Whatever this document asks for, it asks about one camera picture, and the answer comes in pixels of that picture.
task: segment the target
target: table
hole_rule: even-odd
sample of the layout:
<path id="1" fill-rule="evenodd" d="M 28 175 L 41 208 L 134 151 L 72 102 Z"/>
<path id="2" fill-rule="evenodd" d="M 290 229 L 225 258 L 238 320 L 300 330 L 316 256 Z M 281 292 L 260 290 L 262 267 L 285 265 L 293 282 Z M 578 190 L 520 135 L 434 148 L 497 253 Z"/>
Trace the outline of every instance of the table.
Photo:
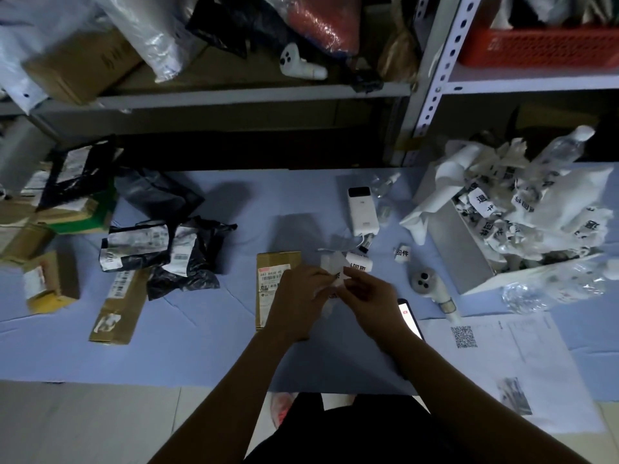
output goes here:
<path id="1" fill-rule="evenodd" d="M 431 266 L 443 277 L 462 315 L 506 312 L 499 290 L 458 296 L 431 239 L 415 246 L 398 221 L 414 208 L 411 201 L 423 168 L 402 169 L 388 198 L 394 210 L 369 252 L 372 273 L 389 280 L 409 300 L 417 319 L 441 317 L 429 299 L 415 294 L 409 274 Z M 0 379 L 66 381 L 156 386 L 214 387 L 254 334 L 256 254 L 301 250 L 307 263 L 319 262 L 319 247 L 352 246 L 346 189 L 368 185 L 376 174 L 392 169 L 319 171 L 195 171 L 171 175 L 199 188 L 206 198 L 196 214 L 238 230 L 224 243 L 221 289 L 182 293 L 147 302 L 127 346 L 88 342 L 113 273 L 98 266 L 102 234 L 64 236 L 58 248 L 76 254 L 81 299 L 49 315 L 29 315 L 16 269 L 1 269 Z M 605 198 L 616 208 L 619 178 L 611 176 Z M 145 217 L 121 200 L 114 224 L 130 226 Z M 619 223 L 612 223 L 604 249 L 619 252 Z M 400 265 L 393 250 L 406 242 L 412 261 Z M 571 349 L 593 399 L 619 400 L 619 310 L 614 300 L 619 283 L 595 300 L 556 308 L 553 317 Z M 391 362 L 357 325 L 352 312 L 337 305 L 314 326 L 311 340 L 296 344 L 282 360 L 272 390 L 332 393 L 414 393 Z"/>

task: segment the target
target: person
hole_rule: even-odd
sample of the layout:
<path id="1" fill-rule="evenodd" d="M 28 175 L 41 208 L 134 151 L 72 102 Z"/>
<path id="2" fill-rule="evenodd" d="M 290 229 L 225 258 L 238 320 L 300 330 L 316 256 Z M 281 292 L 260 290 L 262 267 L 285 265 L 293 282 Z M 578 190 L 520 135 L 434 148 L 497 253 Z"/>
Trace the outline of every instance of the person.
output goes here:
<path id="1" fill-rule="evenodd" d="M 562 463 L 587 461 L 477 387 L 406 326 L 394 288 L 365 272 L 350 279 L 301 265 L 283 273 L 264 329 L 151 464 L 235 463 L 245 458 L 267 389 L 290 346 L 308 339 L 334 292 L 361 328 L 395 360 L 428 408 L 412 397 L 358 395 L 324 411 L 300 393 L 281 426 L 247 462 Z"/>

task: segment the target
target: white handheld device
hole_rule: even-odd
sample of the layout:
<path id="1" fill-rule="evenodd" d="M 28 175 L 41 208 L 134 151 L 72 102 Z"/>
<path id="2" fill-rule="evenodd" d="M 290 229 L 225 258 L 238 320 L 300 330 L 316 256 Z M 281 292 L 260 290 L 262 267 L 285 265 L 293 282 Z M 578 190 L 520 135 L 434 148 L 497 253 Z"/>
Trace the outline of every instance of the white handheld device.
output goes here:
<path id="1" fill-rule="evenodd" d="M 461 324 L 460 314 L 458 314 L 456 304 L 447 291 L 445 282 L 432 268 L 424 268 L 415 272 L 410 279 L 410 285 L 416 293 L 428 297 L 438 304 L 451 323 Z"/>
<path id="2" fill-rule="evenodd" d="M 378 224 L 376 207 L 369 187 L 350 187 L 349 207 L 353 236 L 378 234 L 381 226 Z"/>
<path id="3" fill-rule="evenodd" d="M 328 75 L 325 67 L 302 59 L 295 43 L 288 44 L 283 50 L 279 57 L 279 69 L 287 77 L 303 80 L 326 80 Z"/>

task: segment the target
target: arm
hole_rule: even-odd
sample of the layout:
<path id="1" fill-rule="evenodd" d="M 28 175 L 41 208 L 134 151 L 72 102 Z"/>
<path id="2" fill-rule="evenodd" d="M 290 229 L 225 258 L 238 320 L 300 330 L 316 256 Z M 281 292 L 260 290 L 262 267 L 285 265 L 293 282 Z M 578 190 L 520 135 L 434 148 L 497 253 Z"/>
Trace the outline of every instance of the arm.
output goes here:
<path id="1" fill-rule="evenodd" d="M 318 267 L 283 273 L 265 328 L 228 374 L 150 460 L 150 464 L 241 462 L 275 369 L 290 346 L 307 339 L 334 276 Z"/>
<path id="2" fill-rule="evenodd" d="M 344 273 L 352 278 L 338 288 L 339 297 L 364 331 L 393 357 L 432 416 L 476 462 L 587 463 L 477 387 L 414 335 L 389 283 L 352 268 Z"/>

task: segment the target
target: red plastic basket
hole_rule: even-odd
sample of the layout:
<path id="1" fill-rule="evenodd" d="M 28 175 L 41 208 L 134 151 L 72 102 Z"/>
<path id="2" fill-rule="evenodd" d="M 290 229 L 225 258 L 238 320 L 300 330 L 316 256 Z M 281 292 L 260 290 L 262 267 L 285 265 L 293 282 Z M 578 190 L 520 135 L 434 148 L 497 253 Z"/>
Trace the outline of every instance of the red plastic basket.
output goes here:
<path id="1" fill-rule="evenodd" d="M 469 67 L 617 67 L 619 28 L 472 28 L 459 61 Z"/>

